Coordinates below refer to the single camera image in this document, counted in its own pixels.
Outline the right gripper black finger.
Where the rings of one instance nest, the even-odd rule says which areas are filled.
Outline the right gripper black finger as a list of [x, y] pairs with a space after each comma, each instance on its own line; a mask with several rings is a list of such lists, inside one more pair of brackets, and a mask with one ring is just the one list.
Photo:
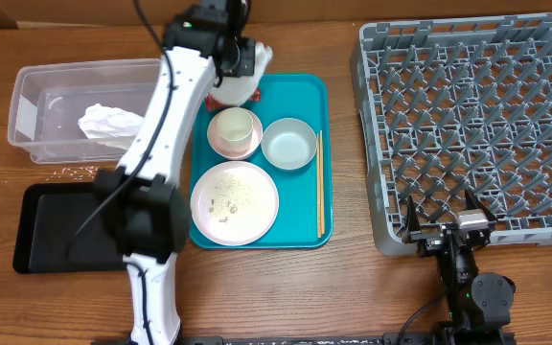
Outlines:
[[478, 199], [472, 188], [465, 191], [466, 210], [480, 210], [488, 221], [496, 221], [496, 216]]
[[411, 195], [407, 197], [407, 213], [405, 220], [405, 234], [410, 236], [421, 232], [421, 225], [417, 215], [417, 204]]

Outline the red snack wrapper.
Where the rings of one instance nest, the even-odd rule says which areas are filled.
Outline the red snack wrapper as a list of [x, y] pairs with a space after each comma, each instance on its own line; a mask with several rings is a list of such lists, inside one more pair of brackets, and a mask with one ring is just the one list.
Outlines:
[[[262, 95], [261, 95], [261, 89], [260, 88], [257, 88], [253, 94], [251, 95], [251, 97], [249, 99], [247, 99], [248, 102], [253, 102], [253, 103], [256, 103], [256, 102], [259, 102], [262, 98]], [[217, 100], [215, 100], [211, 95], [208, 95], [205, 99], [205, 106], [207, 108], [208, 111], [215, 111], [215, 110], [222, 110], [224, 108], [227, 108], [227, 105], [223, 104], [223, 103], [220, 103], [218, 102]]]

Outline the white cup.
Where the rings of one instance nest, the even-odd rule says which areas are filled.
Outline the white cup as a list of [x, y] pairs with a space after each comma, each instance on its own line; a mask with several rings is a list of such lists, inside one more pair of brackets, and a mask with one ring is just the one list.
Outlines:
[[247, 110], [240, 107], [224, 109], [216, 121], [219, 137], [231, 150], [245, 150], [250, 145], [254, 123]]

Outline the white grey bowl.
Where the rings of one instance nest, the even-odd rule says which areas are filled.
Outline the white grey bowl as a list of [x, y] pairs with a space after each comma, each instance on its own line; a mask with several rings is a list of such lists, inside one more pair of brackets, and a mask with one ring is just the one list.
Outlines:
[[277, 169], [299, 170], [316, 154], [316, 134], [299, 119], [279, 119], [264, 131], [261, 148], [267, 161]]

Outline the wooden chopstick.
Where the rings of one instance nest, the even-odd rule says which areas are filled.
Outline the wooden chopstick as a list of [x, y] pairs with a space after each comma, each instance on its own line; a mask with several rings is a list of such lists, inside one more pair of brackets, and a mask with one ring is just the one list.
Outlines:
[[317, 182], [319, 184], [319, 216], [320, 216], [320, 237], [322, 238], [325, 234], [325, 206], [324, 206], [324, 142], [323, 142], [323, 131], [319, 132], [318, 136], [318, 177]]
[[317, 238], [320, 239], [323, 234], [322, 230], [322, 197], [321, 197], [321, 158], [320, 158], [320, 132], [315, 135], [316, 152], [315, 152], [315, 164], [316, 164], [316, 218], [317, 218]]

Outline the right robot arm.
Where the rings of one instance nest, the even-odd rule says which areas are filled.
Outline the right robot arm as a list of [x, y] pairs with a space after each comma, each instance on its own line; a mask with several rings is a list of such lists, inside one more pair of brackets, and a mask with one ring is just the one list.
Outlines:
[[[465, 200], [466, 209], [456, 215], [455, 222], [441, 225], [436, 233], [422, 231], [416, 203], [407, 200], [403, 241], [416, 244], [419, 257], [437, 260], [443, 292], [406, 320], [397, 344], [517, 343], [513, 333], [503, 331], [511, 322], [516, 285], [506, 276], [480, 272], [474, 257], [491, 242], [497, 217], [471, 189], [465, 191]], [[448, 321], [436, 323], [429, 333], [407, 331], [417, 317], [443, 300], [448, 304]]]

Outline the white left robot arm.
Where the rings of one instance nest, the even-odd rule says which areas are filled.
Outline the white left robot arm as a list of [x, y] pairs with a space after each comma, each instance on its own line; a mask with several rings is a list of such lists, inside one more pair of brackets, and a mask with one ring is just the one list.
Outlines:
[[182, 160], [205, 98], [226, 79], [255, 89], [255, 41], [242, 36], [251, 4], [203, 1], [176, 15], [153, 39], [161, 54], [157, 84], [138, 134], [113, 171], [98, 170], [100, 221], [122, 256], [131, 286], [133, 327], [125, 344], [179, 344], [175, 264], [189, 238], [191, 209], [179, 191]]

